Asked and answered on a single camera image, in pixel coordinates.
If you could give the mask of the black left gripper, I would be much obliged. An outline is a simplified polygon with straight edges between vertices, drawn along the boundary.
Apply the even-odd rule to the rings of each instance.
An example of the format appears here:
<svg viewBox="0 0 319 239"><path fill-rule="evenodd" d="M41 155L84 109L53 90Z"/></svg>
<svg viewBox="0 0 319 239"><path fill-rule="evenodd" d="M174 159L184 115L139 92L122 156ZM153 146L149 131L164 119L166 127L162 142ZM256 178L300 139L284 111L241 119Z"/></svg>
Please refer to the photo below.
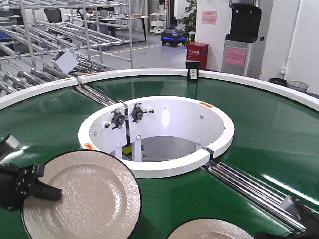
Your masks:
<svg viewBox="0 0 319 239"><path fill-rule="evenodd" d="M19 167L16 164L0 165L0 208L10 212L20 209L23 202L29 196L36 198L59 201L62 190L35 179L30 182L30 176L43 177L45 166L33 164L27 167Z"/></svg>

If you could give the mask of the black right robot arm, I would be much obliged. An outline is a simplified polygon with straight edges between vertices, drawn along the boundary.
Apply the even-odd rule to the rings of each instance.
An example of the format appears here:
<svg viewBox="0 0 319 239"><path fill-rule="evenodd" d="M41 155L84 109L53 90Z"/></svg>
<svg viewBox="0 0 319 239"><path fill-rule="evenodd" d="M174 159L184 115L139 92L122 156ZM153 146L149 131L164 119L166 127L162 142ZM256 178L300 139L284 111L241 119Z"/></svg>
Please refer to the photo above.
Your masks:
<svg viewBox="0 0 319 239"><path fill-rule="evenodd" d="M46 164L43 183L61 199L28 198L24 227L32 239L252 239L256 233L315 238L306 210L294 217L282 196L252 189L218 168L138 178L118 160Z"/></svg>

